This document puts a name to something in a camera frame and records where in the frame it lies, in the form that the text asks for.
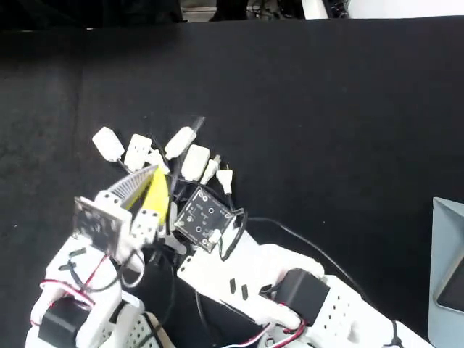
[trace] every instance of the black circuit board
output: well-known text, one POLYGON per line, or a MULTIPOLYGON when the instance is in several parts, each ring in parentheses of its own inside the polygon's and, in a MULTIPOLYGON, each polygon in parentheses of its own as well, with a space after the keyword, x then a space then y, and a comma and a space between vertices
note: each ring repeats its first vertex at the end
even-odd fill
POLYGON ((75 199, 73 233, 92 240, 92 246, 115 256, 123 222, 83 200, 75 199))
POLYGON ((224 204, 199 187, 182 209, 175 227, 196 245, 211 252, 216 243, 209 237, 216 230, 222 235, 232 219, 233 214, 224 204))

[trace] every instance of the plug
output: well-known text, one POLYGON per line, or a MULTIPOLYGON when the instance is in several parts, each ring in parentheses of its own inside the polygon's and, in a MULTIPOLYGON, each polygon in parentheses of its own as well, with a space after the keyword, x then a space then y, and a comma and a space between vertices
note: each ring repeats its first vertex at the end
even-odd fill
POLYGON ((149 163, 150 165, 157 165, 158 167, 161 167, 165 174, 169 174, 170 172, 169 167, 165 164, 159 149, 150 149, 150 152, 146 156, 145 162, 149 163))
POLYGON ((216 178, 219 180, 220 184, 223 186, 225 194, 232 194, 232 169, 218 170, 216 172, 216 178))
POLYGON ((210 158, 210 149, 193 144, 188 149, 182 165, 182 176, 190 181, 198 181, 210 158))
POLYGON ((216 172, 219 170, 219 164, 220 164, 219 154, 217 154, 214 159, 210 159, 208 161, 208 165, 206 166, 206 169, 204 170, 203 178, 200 181, 202 185, 206 185, 208 181, 210 181, 211 178, 216 174, 216 172))
POLYGON ((182 127, 165 147, 166 158, 177 158, 196 138, 196 132, 190 127, 182 127))
POLYGON ((144 167, 146 157, 152 146, 152 140, 138 134, 134 134, 130 140, 128 151, 125 153, 124 164, 131 172, 144 167))
POLYGON ((108 127, 102 127, 92 138, 96 149, 108 162, 116 162, 124 153, 124 146, 117 138, 115 132, 108 127))

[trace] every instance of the cable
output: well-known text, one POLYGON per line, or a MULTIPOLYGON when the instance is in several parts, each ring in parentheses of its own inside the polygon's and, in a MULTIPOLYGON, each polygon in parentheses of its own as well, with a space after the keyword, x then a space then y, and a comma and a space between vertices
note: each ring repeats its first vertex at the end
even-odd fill
POLYGON ((272 328, 273 326, 271 324, 267 324, 261 332, 259 332, 255 337, 252 337, 248 341, 242 344, 230 344, 222 348, 244 348, 244 347, 251 346, 252 344, 258 342, 261 339, 261 337, 272 328))
POLYGON ((82 291, 74 289, 70 284, 65 283, 64 281, 58 281, 57 279, 43 279, 40 283, 40 287, 44 289, 47 284, 54 284, 56 287, 65 290, 68 294, 73 295, 76 299, 86 303, 91 307, 95 305, 95 301, 92 300, 89 296, 84 294, 82 291))
POLYGON ((137 250, 132 250, 132 252, 130 252, 129 254, 129 257, 126 259, 126 261, 121 265, 120 269, 117 270, 117 274, 115 276, 115 278, 110 281, 107 285, 101 287, 101 288, 91 288, 90 286, 88 286, 87 284, 85 284, 84 282, 82 282, 82 280, 80 279, 79 275, 76 273, 75 269, 74 269, 74 265, 73 263, 71 262, 71 260, 68 260, 67 262, 67 268, 68 270, 71 272, 71 276, 72 276, 72 279, 74 280, 74 282, 80 287, 81 291, 84 291, 84 292, 88 292, 88 293, 94 293, 94 292, 102 292, 102 291, 105 291, 109 288, 111 288, 113 285, 115 285, 123 276, 123 272, 125 269, 128 268, 128 265, 129 265, 129 262, 132 260, 132 257, 134 255, 137 255, 138 258, 144 262, 144 260, 141 258, 141 256, 138 254, 137 250))
POLYGON ((142 339, 134 348, 142 348, 145 343, 147 343, 150 338, 155 337, 158 334, 158 331, 162 329, 164 324, 166 324, 167 320, 169 319, 171 312, 173 311, 174 304, 175 304, 175 272, 174 272, 174 265, 169 261, 166 255, 163 254, 167 263, 170 265, 171 269, 171 296, 169 298, 169 305, 167 306, 165 317, 159 321, 158 325, 154 327, 152 332, 147 334, 144 339, 142 339))
POLYGON ((216 348, 218 346, 218 344, 216 343, 217 340, 215 339, 212 333, 212 329, 208 323, 208 320, 204 316, 200 294, 196 290, 195 290, 195 302, 196 302, 196 310, 198 311, 198 316, 200 317, 200 321, 202 322, 203 328, 206 331, 208 337, 210 338, 212 347, 216 348))
POLYGON ((121 283, 123 283, 123 285, 126 288, 129 288, 129 289, 135 288, 142 281, 142 278, 144 277, 144 274, 145 274, 145 262, 142 261, 141 264, 142 264, 142 269, 140 273, 138 274, 138 278, 133 283, 128 283, 126 279, 124 278, 124 273, 121 274, 121 283))
POLYGON ((125 163, 120 158, 117 159, 117 163, 119 163, 121 165, 121 167, 123 167, 123 169, 126 171, 127 174, 132 174, 129 167, 127 165, 125 165, 125 163))
POLYGON ((314 244, 310 240, 306 239, 305 237, 299 235, 297 232, 294 232, 292 229, 289 227, 285 226, 283 223, 280 223, 277 220, 268 218, 268 217, 250 217, 248 219, 251 222, 257 222, 257 223, 273 223, 274 225, 277 225, 279 228, 284 230, 285 232, 291 234, 293 237, 298 238, 300 241, 303 241, 310 247, 312 247, 314 250, 316 250, 319 254, 324 256, 343 276, 356 288, 356 290, 360 293, 361 297, 368 303, 370 301, 365 295, 365 292, 363 291, 363 288, 348 274, 346 270, 344 270, 334 259, 332 259, 330 256, 326 254, 318 245, 314 244))
POLYGON ((229 209, 231 210, 231 212, 233 212, 235 208, 233 205, 232 194, 226 194, 225 196, 227 197, 227 203, 229 204, 229 209))
POLYGON ((301 324, 299 324, 298 330, 293 335, 291 335, 290 337, 287 337, 286 339, 283 339, 280 342, 277 342, 277 343, 273 344, 269 348, 285 347, 290 342, 293 342, 294 340, 298 339, 298 337, 300 337, 303 334, 305 329, 306 329, 306 321, 302 320, 301 324))
POLYGON ((248 221, 248 212, 244 211, 244 216, 241 220, 241 225, 239 227, 239 230, 237 231, 237 234, 235 235, 235 237, 233 237, 233 241, 231 242, 231 244, 225 251, 224 255, 223 255, 223 239, 222 237, 221 239, 219 239, 219 256, 223 262, 226 261, 231 256, 232 251, 235 249, 240 238, 243 236, 245 232, 245 227, 247 226, 247 221, 248 221))
MULTIPOLYGON (((204 122, 204 117, 198 117, 194 124, 193 124, 193 127, 192 127, 192 131, 194 132, 194 134, 196 135, 196 133, 198 132, 198 130, 201 128, 201 126, 203 125, 203 122, 204 122)), ((186 148, 181 152, 181 155, 178 159, 178 162, 176 164, 176 167, 172 173, 172 175, 170 176, 171 177, 171 183, 170 183, 170 189, 168 191, 168 201, 167 201, 167 212, 166 212, 166 234, 167 235, 170 235, 171 233, 171 230, 170 230, 170 219, 171 219, 171 201, 173 199, 173 195, 175 193, 175 187, 177 185, 177 182, 179 180, 179 177, 181 175, 181 171, 182 171, 182 165, 183 165, 183 162, 185 161, 186 159, 186 156, 187 156, 187 152, 189 152, 189 148, 190 148, 190 145, 191 145, 191 142, 194 140, 194 138, 191 139, 190 143, 186 146, 186 148)))

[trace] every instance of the black cloth background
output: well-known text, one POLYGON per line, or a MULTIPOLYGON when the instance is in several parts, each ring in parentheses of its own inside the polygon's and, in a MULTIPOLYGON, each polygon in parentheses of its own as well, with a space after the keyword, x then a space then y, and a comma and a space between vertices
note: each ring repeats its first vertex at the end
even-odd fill
MULTIPOLYGON (((312 239, 426 336, 432 197, 464 194, 463 30, 463 18, 436 18, 0 36, 1 345, 24 341, 73 197, 123 174, 92 135, 107 125, 127 146, 151 128, 165 143, 197 115, 199 143, 235 170, 237 205, 312 239)), ((272 226, 248 229, 334 271, 272 226)), ((162 317, 169 286, 150 269, 136 293, 162 317)), ((255 330, 207 311, 227 342, 255 330)), ((177 347, 207 347, 180 280, 166 329, 177 347)))

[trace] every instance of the yellow tag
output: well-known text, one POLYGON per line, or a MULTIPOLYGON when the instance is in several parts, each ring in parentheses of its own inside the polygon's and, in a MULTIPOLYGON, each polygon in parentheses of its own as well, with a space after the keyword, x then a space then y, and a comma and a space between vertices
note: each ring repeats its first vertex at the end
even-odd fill
POLYGON ((157 168, 153 173, 153 180, 146 193, 142 208, 157 212, 159 215, 159 224, 164 225, 168 205, 169 190, 167 189, 166 175, 161 168, 157 168))

